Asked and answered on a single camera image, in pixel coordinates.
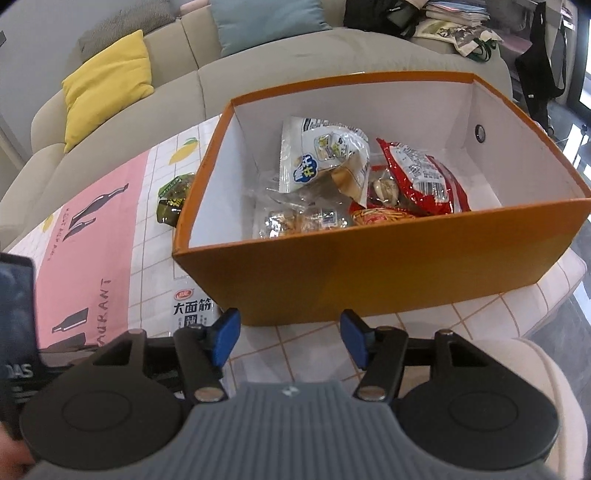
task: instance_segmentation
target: gray floor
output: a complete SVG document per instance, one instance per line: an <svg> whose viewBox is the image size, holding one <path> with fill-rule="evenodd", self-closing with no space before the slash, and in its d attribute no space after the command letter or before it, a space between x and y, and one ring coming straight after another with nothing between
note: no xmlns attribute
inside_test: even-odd
<svg viewBox="0 0 591 480"><path fill-rule="evenodd" d="M582 124L570 111L553 104L549 108L552 125L562 142L565 155L591 186L591 154L576 155ZM575 237L571 248L591 270L591 222L587 221ZM568 379L587 420L591 442L591 272L588 271L579 288L558 310L556 317L530 339L554 359ZM591 446L587 450L585 478L591 478Z"/></svg>

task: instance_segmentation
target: red logo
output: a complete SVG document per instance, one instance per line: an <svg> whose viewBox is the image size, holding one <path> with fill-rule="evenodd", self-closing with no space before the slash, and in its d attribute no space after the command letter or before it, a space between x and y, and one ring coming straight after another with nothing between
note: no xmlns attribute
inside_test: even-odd
<svg viewBox="0 0 591 480"><path fill-rule="evenodd" d="M193 295L193 289L187 288L186 290L179 290L178 292L176 292L174 294L174 299L175 300L186 300L191 295Z"/></svg>

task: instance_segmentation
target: human hand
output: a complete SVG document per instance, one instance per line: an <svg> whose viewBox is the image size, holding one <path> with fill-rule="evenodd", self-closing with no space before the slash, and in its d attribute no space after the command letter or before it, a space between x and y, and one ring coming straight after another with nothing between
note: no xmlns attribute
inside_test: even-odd
<svg viewBox="0 0 591 480"><path fill-rule="evenodd" d="M34 462L31 452L22 440L10 438L4 426L0 427L0 480L17 480L25 474L25 466Z"/></svg>

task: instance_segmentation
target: stack of paper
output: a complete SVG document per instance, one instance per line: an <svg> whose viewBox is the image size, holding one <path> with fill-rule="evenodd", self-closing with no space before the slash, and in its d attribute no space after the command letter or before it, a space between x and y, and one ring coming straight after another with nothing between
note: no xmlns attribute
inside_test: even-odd
<svg viewBox="0 0 591 480"><path fill-rule="evenodd" d="M431 1L425 6L427 16L437 20L475 27L490 20L484 0Z"/></svg>

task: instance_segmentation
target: blue logo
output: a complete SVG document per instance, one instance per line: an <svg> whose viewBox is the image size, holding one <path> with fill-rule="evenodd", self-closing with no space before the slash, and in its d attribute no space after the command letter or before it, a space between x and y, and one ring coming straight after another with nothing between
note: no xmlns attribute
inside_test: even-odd
<svg viewBox="0 0 591 480"><path fill-rule="evenodd" d="M318 173L318 163L312 155L306 154L301 158L300 165L294 170L294 180L300 183L308 183L316 177Z"/></svg>

